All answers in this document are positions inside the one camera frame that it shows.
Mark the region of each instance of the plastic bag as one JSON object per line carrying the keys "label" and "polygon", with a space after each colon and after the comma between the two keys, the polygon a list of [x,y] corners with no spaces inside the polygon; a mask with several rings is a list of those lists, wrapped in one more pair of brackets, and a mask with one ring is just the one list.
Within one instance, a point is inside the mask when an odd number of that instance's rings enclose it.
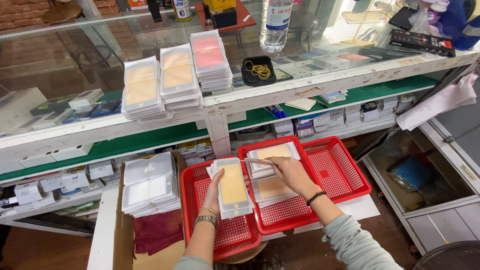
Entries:
{"label": "plastic bag", "polygon": [[420,9],[413,14],[408,21],[412,24],[410,31],[424,35],[430,35],[430,28],[428,25],[428,9]]}

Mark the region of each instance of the red plastic basket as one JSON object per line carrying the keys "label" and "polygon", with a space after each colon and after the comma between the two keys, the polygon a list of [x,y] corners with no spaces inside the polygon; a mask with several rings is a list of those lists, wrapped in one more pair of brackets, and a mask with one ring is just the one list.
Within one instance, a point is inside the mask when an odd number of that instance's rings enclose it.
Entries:
{"label": "red plastic basket", "polygon": [[327,196],[339,203],[372,191],[340,138],[331,136],[302,144]]}
{"label": "red plastic basket", "polygon": [[[295,144],[295,147],[300,154],[300,162],[302,163],[305,171],[314,183],[319,184],[313,167],[308,162],[309,159],[303,151],[300,141],[295,136],[287,136],[239,147],[238,156],[242,160],[247,157],[247,153],[249,151],[288,142],[293,142]],[[244,162],[242,162],[242,169],[244,173],[247,171],[247,167],[245,166]],[[251,187],[249,189],[249,194],[252,200],[255,201],[255,196],[253,195]],[[307,206],[305,200],[300,196],[262,209],[258,207],[258,204],[255,204],[253,212],[255,213],[258,230],[262,235],[291,230],[319,220],[317,215],[310,207]]]}
{"label": "red plastic basket", "polygon": [[[185,168],[180,175],[180,192],[183,205],[183,218],[187,244],[193,233],[193,224],[205,199],[211,180],[206,167],[212,161],[207,161]],[[213,260],[254,248],[260,244],[260,235],[254,214],[236,217],[230,220],[219,220],[215,233]]]}

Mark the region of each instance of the sleeve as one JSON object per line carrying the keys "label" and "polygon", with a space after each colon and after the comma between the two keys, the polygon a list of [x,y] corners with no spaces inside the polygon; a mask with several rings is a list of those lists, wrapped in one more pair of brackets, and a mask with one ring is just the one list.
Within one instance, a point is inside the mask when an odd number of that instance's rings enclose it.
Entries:
{"label": "sleeve", "polygon": [[212,270],[207,262],[197,256],[183,256],[173,270]]}
{"label": "sleeve", "polygon": [[402,270],[392,256],[351,216],[342,215],[323,228],[323,242],[330,242],[336,258],[347,270]]}

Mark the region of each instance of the green mat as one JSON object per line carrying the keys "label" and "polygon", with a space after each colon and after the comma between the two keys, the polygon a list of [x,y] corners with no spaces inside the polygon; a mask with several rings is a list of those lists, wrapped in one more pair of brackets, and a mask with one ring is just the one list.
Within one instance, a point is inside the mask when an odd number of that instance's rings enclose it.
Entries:
{"label": "green mat", "polygon": [[[350,103],[354,102],[359,102],[362,100],[367,100],[367,99],[376,99],[379,97],[383,96],[388,96],[388,95],[394,95],[397,93],[402,93],[405,91],[409,90],[414,90],[422,87],[427,87],[427,86],[433,86],[438,82],[438,80],[425,77],[425,76],[414,76],[410,78],[406,78],[403,80],[399,81],[388,81],[384,83],[379,83],[379,84],[374,84],[370,85],[367,88],[369,89],[363,89],[361,87],[353,88],[348,90],[348,97],[344,101],[337,101],[332,104],[327,104],[326,102],[323,102],[326,106],[329,108],[332,107],[337,107],[337,106],[346,106]],[[315,97],[320,101],[323,101],[321,97]],[[284,103],[280,104],[282,109],[287,113],[287,115],[290,116],[295,116],[299,114],[305,114],[308,113],[305,110],[300,110],[296,109],[293,107],[289,107],[285,105]],[[318,111],[318,110],[324,110],[324,107],[315,104],[310,111]],[[258,108],[254,110],[248,110],[247,111],[247,120],[240,121],[240,122],[235,122],[235,123],[229,123],[228,124],[228,130],[233,130],[233,129],[239,129],[243,128],[246,126],[251,126],[251,125],[260,125],[261,123],[268,122],[268,121],[273,121],[275,118],[270,116],[264,109]]]}
{"label": "green mat", "polygon": [[138,134],[119,137],[113,140],[105,140],[100,144],[95,143],[88,155],[69,160],[52,162],[40,166],[26,168],[20,171],[8,172],[0,175],[0,181],[21,177],[34,173],[72,166],[75,164],[88,163],[91,160],[104,159],[111,156],[121,156],[124,153],[135,152],[142,149],[159,145],[174,144],[178,141],[206,136],[206,129],[197,130],[195,122],[181,124]]}

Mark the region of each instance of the maroon towel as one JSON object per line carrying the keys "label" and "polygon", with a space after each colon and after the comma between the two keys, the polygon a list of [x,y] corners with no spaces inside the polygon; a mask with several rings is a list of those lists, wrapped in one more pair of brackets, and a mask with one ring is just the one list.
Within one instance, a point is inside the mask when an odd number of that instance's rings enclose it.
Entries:
{"label": "maroon towel", "polygon": [[183,240],[181,210],[139,217],[133,220],[135,253],[148,255]]}

